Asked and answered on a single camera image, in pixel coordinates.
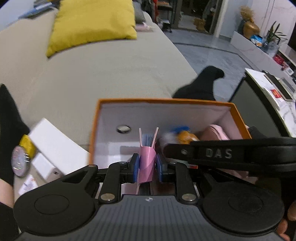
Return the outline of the person right hand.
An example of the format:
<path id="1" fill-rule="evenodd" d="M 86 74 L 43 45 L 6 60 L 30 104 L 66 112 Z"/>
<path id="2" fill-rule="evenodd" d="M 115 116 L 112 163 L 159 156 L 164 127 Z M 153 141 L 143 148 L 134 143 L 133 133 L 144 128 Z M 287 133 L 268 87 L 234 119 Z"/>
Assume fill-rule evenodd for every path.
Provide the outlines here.
<path id="1" fill-rule="evenodd" d="M 287 234 L 288 221 L 295 221 L 296 219 L 296 210 L 295 210 L 295 201 L 291 204 L 287 211 L 287 218 L 283 218 L 276 229 L 276 233 L 286 241 L 291 240 L 291 236 Z"/>

